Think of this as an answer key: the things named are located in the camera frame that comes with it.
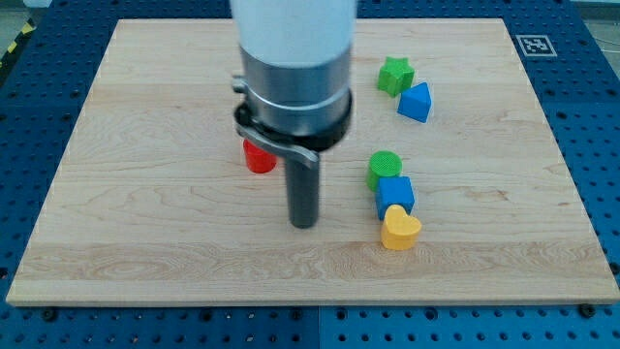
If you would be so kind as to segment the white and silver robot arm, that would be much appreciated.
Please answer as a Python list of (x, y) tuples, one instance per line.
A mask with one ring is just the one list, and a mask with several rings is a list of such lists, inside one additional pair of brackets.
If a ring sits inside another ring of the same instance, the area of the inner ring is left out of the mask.
[(248, 104), (269, 130), (309, 137), (350, 105), (356, 0), (232, 0)]

